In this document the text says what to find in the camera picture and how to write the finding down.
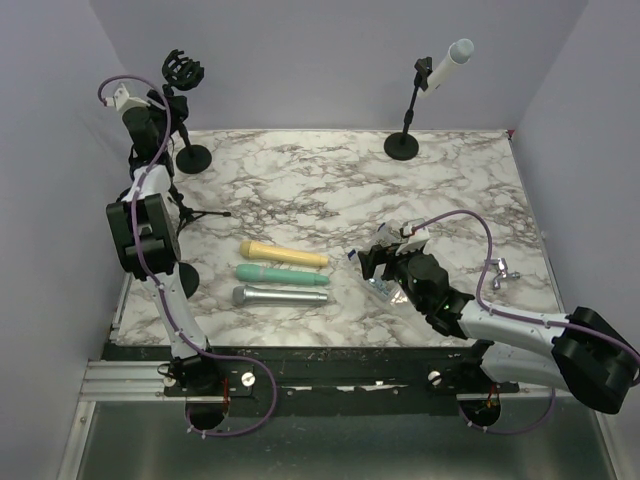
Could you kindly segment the black shock-mount round-base stand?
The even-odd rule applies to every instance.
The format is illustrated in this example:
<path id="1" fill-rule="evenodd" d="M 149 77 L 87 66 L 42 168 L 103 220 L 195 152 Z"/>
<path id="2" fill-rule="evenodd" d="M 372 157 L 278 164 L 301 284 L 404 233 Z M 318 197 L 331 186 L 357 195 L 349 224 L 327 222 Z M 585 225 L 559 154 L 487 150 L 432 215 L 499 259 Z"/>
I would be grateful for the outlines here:
<path id="1" fill-rule="evenodd" d="M 199 61 L 188 57 L 183 50 L 172 50 L 164 60 L 161 68 L 165 84 L 162 91 L 171 89 L 175 95 L 176 91 L 187 92 L 195 89 L 204 79 L 205 69 Z M 209 150 L 202 145 L 191 143 L 190 137 L 181 138 L 184 147 L 176 155 L 176 166 L 185 174 L 198 174 L 205 171 L 211 164 L 212 155 Z"/>

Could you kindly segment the grey microphone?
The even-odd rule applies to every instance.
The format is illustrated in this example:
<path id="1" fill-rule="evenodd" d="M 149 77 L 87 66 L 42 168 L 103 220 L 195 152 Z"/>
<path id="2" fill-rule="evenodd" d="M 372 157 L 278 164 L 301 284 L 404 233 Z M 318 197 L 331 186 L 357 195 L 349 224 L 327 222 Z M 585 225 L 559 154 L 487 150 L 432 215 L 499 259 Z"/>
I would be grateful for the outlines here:
<path id="1" fill-rule="evenodd" d="M 278 290 L 251 287 L 248 285 L 237 286 L 233 289 L 232 300 L 235 305 L 324 305 L 328 302 L 325 293 Z"/>

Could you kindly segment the beige microphone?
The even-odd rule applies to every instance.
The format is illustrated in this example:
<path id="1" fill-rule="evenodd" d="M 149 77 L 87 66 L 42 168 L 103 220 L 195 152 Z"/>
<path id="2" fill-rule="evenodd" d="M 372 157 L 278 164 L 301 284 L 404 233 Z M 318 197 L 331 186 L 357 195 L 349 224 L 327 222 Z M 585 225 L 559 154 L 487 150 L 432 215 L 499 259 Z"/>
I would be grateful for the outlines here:
<path id="1" fill-rule="evenodd" d="M 246 259 L 267 260 L 314 268 L 323 268 L 329 264 L 329 258 L 320 254 L 262 244 L 244 240 L 239 253 Z"/>

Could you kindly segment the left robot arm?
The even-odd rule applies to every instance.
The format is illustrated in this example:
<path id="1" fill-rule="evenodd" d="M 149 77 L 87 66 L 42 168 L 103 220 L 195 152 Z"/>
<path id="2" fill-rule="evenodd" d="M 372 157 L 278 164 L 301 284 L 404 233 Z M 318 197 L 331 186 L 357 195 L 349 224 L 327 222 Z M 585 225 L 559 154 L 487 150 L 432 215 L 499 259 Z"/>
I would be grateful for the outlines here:
<path id="1" fill-rule="evenodd" d="M 106 104 L 115 108 L 133 142 L 132 185 L 106 208 L 118 259 L 138 279 L 158 310 L 174 362 L 193 361 L 209 342 L 188 305 L 181 276 L 178 237 L 165 204 L 173 186 L 166 157 L 168 138 L 151 119 L 149 103 L 119 86 Z"/>

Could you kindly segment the black tripod microphone stand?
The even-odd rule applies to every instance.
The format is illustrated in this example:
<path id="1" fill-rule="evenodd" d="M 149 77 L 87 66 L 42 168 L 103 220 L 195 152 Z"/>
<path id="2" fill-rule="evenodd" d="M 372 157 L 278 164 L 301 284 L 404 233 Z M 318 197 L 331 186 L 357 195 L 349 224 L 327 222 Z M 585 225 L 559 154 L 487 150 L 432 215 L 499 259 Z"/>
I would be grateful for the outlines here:
<path id="1" fill-rule="evenodd" d="M 195 210 L 188 207 L 184 203 L 184 195 L 179 192 L 175 185 L 172 185 L 169 190 L 169 198 L 171 202 L 178 208 L 178 226 L 176 227 L 176 235 L 180 233 L 191 224 L 195 223 L 206 216 L 221 216 L 230 217 L 231 213 L 228 211 L 207 211 L 207 210 Z"/>

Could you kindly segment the white microphone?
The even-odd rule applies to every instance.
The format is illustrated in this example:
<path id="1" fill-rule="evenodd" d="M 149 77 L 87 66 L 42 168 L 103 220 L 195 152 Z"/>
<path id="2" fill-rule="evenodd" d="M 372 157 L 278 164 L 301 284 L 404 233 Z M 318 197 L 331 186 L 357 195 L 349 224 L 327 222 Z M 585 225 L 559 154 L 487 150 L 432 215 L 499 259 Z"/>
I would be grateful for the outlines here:
<path id="1" fill-rule="evenodd" d="M 427 77 L 427 87 L 420 88 L 419 98 L 426 98 L 435 92 L 459 67 L 465 65 L 473 55 L 474 43 L 467 38 L 459 39 L 451 44 L 445 57 L 435 70 Z"/>

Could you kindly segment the green microphone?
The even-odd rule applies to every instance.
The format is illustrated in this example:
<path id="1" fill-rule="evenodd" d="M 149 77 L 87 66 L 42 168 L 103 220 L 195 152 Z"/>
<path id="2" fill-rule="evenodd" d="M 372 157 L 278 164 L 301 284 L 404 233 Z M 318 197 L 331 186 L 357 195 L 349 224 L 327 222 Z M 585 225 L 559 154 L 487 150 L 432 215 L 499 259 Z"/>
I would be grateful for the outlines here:
<path id="1" fill-rule="evenodd" d="M 258 283 L 286 285 L 325 286 L 330 283 L 327 276 L 287 269 L 267 268 L 254 264 L 240 264 L 235 269 L 238 280 Z"/>

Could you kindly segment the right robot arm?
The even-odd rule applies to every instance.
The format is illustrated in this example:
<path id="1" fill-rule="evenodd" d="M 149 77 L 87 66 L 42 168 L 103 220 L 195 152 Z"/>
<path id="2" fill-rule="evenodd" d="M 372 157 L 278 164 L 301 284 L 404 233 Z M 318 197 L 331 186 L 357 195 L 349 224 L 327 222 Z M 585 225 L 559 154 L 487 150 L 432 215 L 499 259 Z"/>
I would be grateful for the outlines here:
<path id="1" fill-rule="evenodd" d="M 594 310 L 501 312 L 453 288 L 431 254 L 374 245 L 357 258 L 364 279 L 379 274 L 398 284 L 436 332 L 486 344 L 482 357 L 460 367 L 467 389 L 480 392 L 494 382 L 537 384 L 565 390 L 596 411 L 620 411 L 639 372 L 639 354 Z"/>

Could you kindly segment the black clip microphone stand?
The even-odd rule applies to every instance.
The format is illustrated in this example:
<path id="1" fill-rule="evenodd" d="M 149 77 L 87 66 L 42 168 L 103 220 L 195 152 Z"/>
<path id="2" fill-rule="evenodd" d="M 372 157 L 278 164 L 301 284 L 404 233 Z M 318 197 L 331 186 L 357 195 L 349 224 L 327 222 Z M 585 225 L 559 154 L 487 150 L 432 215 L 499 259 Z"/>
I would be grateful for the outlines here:
<path id="1" fill-rule="evenodd" d="M 200 284 L 200 275 L 198 271 L 186 262 L 180 262 L 179 276 L 184 294 L 187 299 L 191 298 L 197 291 Z"/>

